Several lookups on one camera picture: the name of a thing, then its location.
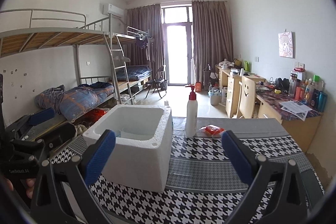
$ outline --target upper bunk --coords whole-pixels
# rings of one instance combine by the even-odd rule
[[[107,41],[112,37],[112,43],[120,44],[135,43],[136,37],[143,39],[148,36],[148,32],[144,32],[132,27],[127,27],[127,34],[114,33],[111,31],[111,16],[103,19],[86,23],[84,14],[51,9],[13,9],[0,11],[0,15],[10,12],[30,11],[29,27],[4,31],[0,33],[0,57],[12,55],[28,50],[36,50],[40,48],[74,46],[74,45],[100,45],[104,44],[104,37]],[[48,18],[33,17],[34,11],[39,12],[56,12],[67,15],[76,15],[82,17],[81,20],[72,18]],[[31,27],[33,20],[52,20],[52,21],[68,21],[84,23],[82,27]],[[109,30],[103,30],[103,22],[108,21]],[[96,29],[96,24],[101,23],[100,30]]]

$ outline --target red bottle cap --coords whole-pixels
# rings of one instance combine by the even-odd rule
[[[189,94],[189,100],[196,100],[196,93],[194,92],[195,86],[194,85],[185,85],[186,88],[191,88],[191,92]]]

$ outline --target green bottle cap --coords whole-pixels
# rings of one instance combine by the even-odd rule
[[[314,81],[314,82],[318,82],[318,81],[320,81],[320,77],[319,77],[318,75],[314,75],[314,77],[313,77],[313,81]]]

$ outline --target curtain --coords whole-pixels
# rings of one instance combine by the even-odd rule
[[[152,69],[153,76],[164,64],[164,42],[163,28],[161,22],[160,4],[148,5],[144,7],[127,10],[127,26],[147,32],[153,38],[152,44]],[[146,50],[140,49],[135,43],[123,45],[125,56],[131,59],[129,65],[148,65]]]
[[[193,1],[192,9],[195,80],[203,82],[207,64],[233,61],[231,21],[223,1]]]

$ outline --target picture on wall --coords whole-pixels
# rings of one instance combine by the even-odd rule
[[[293,35],[292,32],[278,34],[279,55],[282,57],[294,58],[293,56]]]

